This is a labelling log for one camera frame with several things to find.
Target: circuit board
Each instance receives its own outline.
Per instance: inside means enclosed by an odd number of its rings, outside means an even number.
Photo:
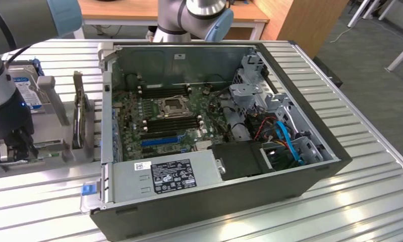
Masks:
[[[218,110],[208,107],[216,92],[206,95],[204,90],[202,85],[192,86],[186,96],[160,98],[150,98],[150,94],[142,96],[137,91],[113,93],[112,107],[118,129],[116,143],[121,146],[121,159],[114,159],[114,162],[196,151],[196,145],[202,141],[210,141],[210,144],[224,142],[217,125],[226,126],[225,118]],[[164,114],[160,104],[166,101],[173,102],[170,105],[177,105],[181,110],[184,105],[185,112],[173,112],[176,109],[172,109]],[[166,130],[170,121],[192,119],[196,119],[197,127],[185,128],[182,124],[181,129]],[[148,124],[154,122],[160,122],[160,125],[153,126],[154,130],[146,130]]]

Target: motherboard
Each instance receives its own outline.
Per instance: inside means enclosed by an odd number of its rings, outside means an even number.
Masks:
[[[205,150],[229,141],[220,91],[205,85],[113,92],[114,162]]]

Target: barcode sticker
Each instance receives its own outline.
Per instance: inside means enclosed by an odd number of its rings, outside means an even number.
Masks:
[[[138,162],[133,164],[133,170],[145,170],[149,169],[149,166],[152,165],[152,162]]]

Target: gray floor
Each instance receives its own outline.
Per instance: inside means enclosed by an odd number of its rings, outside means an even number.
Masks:
[[[403,62],[393,73],[384,70],[403,51],[403,35],[377,20],[360,20],[353,29],[329,43],[348,29],[350,17],[345,9],[317,57],[341,79],[341,91],[403,155]],[[117,26],[102,29],[108,35],[114,35],[117,30]],[[108,38],[98,36],[92,26],[84,26],[84,32],[86,38]],[[140,39],[145,32],[145,27],[125,26],[114,38]]]

